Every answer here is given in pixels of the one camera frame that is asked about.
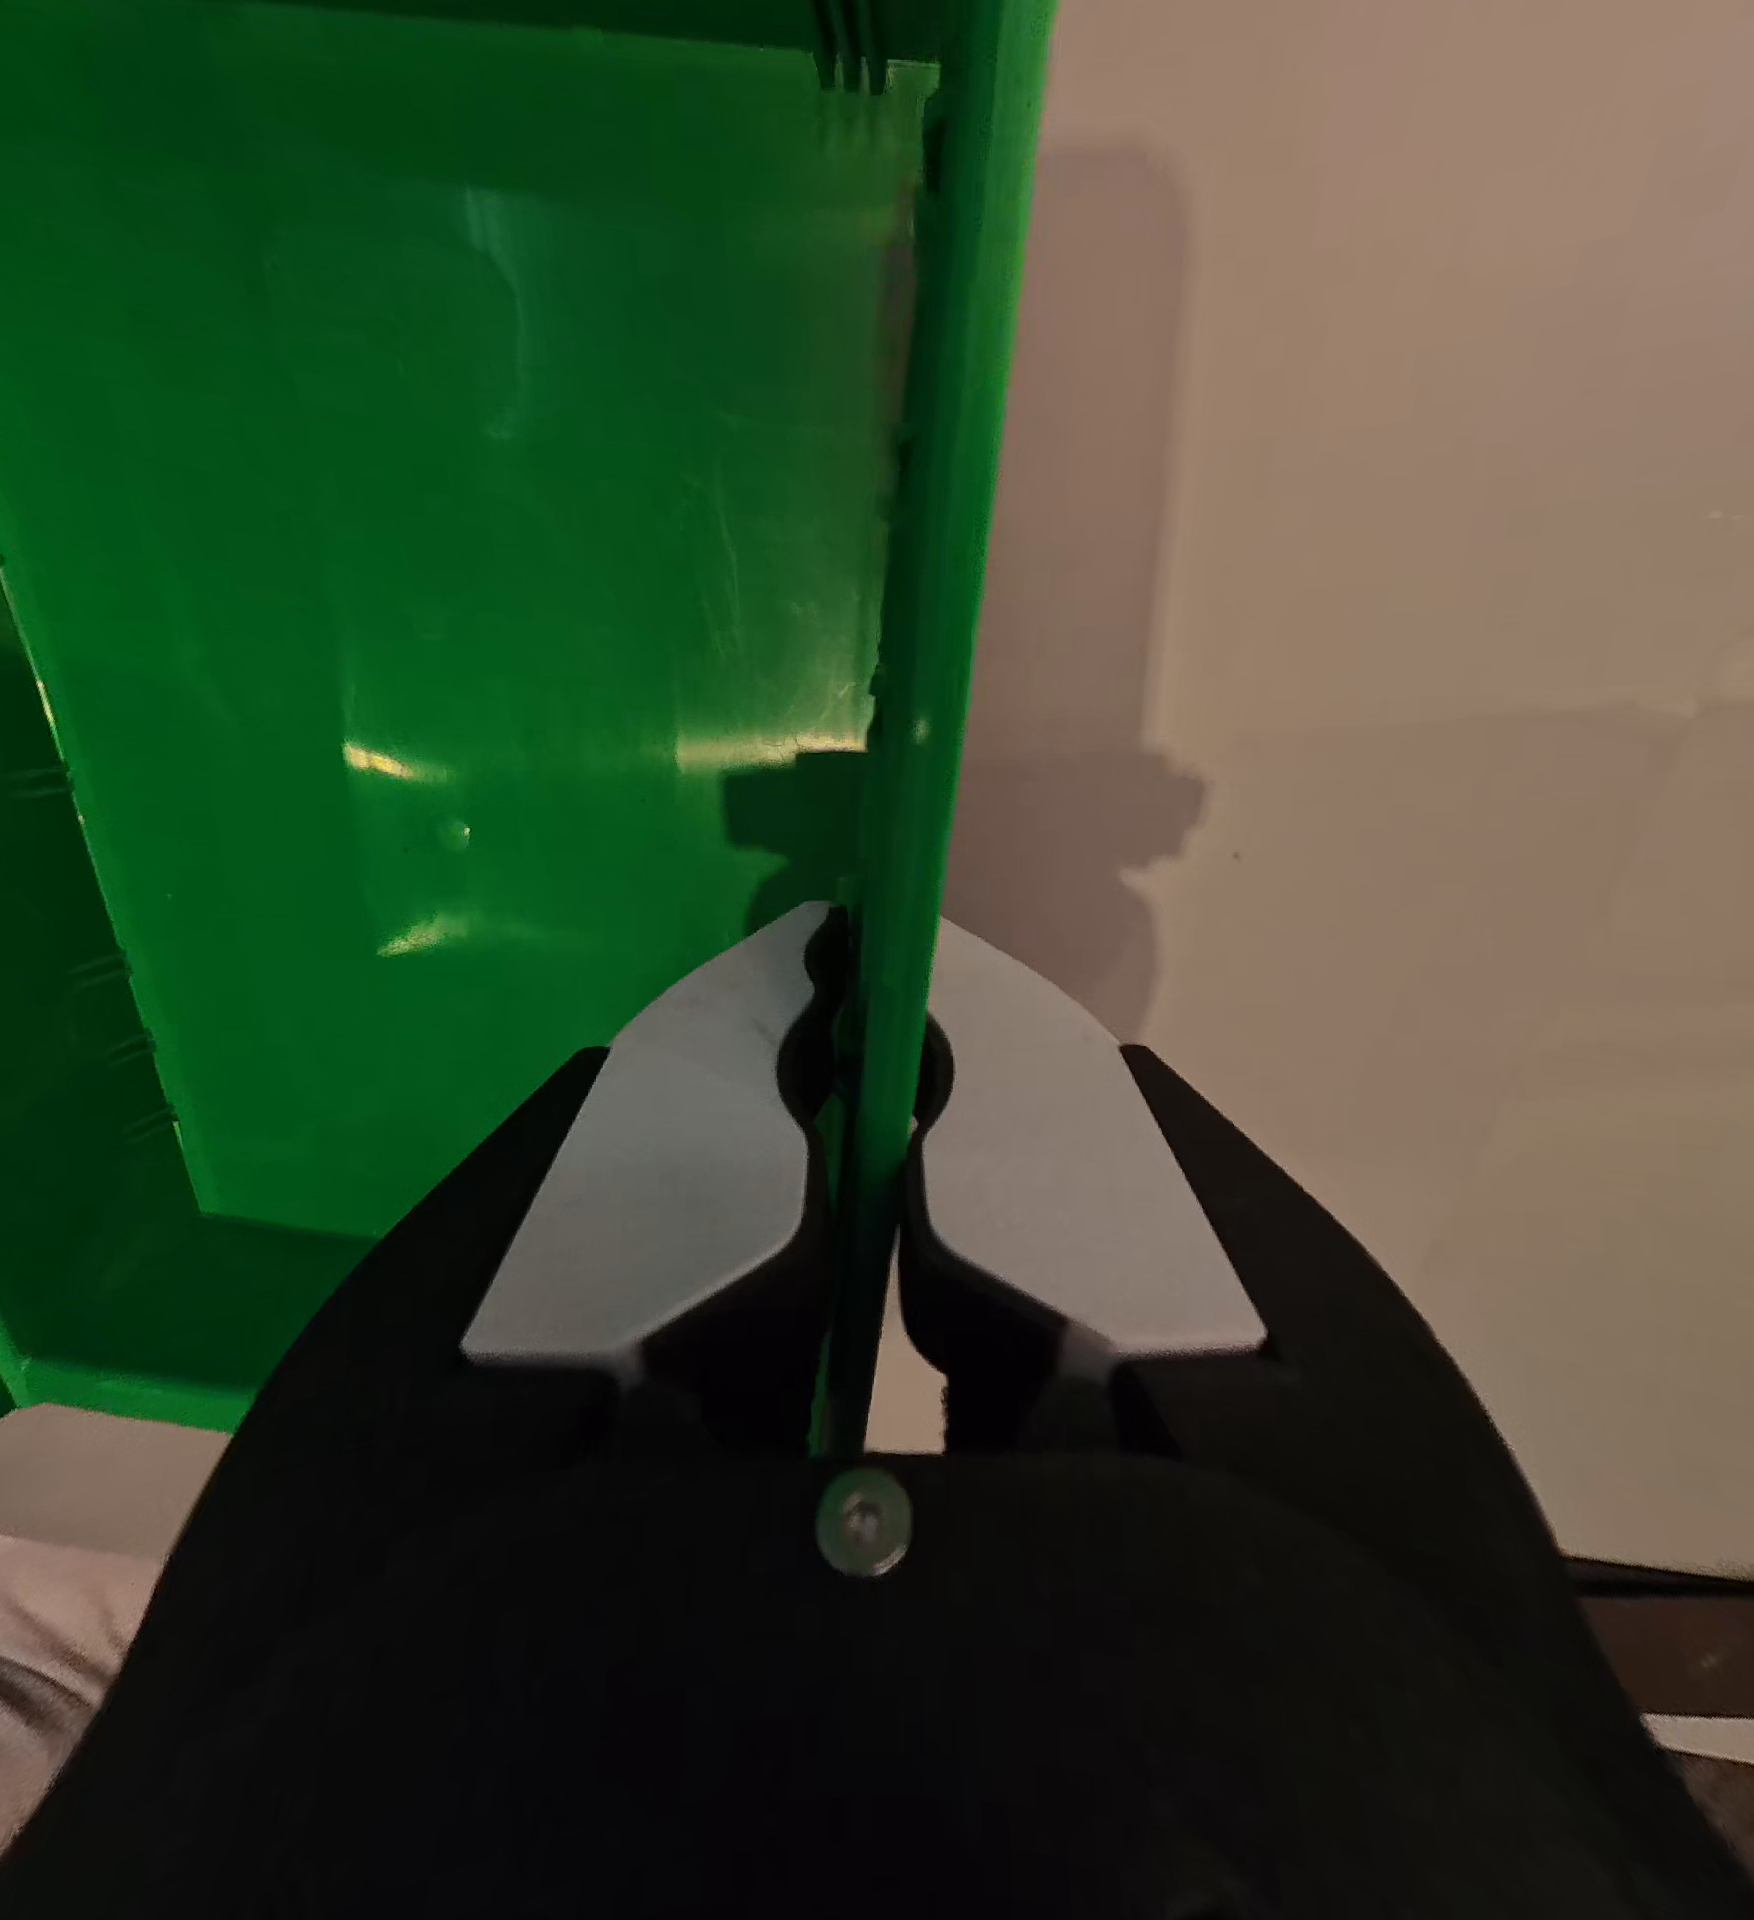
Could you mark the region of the grey desk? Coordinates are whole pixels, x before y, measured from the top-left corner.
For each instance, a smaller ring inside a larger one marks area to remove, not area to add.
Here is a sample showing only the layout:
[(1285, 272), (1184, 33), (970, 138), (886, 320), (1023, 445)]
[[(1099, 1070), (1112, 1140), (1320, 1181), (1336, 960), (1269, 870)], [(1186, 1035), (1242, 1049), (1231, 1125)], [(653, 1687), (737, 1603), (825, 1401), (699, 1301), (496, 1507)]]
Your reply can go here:
[(1754, 2), (1055, 2), (938, 909), (1754, 1576)]

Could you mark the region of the green plastic bin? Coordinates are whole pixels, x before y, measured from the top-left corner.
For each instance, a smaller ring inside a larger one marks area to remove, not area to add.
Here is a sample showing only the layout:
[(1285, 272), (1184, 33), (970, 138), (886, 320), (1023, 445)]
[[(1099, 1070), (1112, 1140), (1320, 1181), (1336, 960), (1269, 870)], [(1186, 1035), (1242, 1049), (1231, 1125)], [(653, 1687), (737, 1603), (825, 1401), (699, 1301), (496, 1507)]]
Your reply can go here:
[(1055, 2), (0, 2), (0, 1415), (230, 1434), (818, 899), (870, 1395)]

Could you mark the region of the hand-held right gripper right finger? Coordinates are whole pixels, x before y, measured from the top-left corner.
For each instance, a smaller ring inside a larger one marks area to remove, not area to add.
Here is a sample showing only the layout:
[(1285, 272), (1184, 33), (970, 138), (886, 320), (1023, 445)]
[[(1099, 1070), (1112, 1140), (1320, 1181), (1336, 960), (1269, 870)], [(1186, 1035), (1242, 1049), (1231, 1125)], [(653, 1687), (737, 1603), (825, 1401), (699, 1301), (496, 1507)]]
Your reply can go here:
[(897, 1290), (952, 1403), (1271, 1342), (1124, 1043), (956, 922), (931, 960)]

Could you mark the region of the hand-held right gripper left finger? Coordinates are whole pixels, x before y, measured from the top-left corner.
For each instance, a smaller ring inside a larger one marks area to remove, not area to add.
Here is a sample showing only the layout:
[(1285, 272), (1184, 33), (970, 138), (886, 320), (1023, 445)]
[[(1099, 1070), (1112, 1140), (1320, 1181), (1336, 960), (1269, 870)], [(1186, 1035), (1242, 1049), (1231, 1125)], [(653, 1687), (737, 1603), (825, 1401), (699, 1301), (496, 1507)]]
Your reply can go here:
[(846, 913), (810, 899), (606, 1043), (463, 1356), (810, 1398), (832, 1295)]

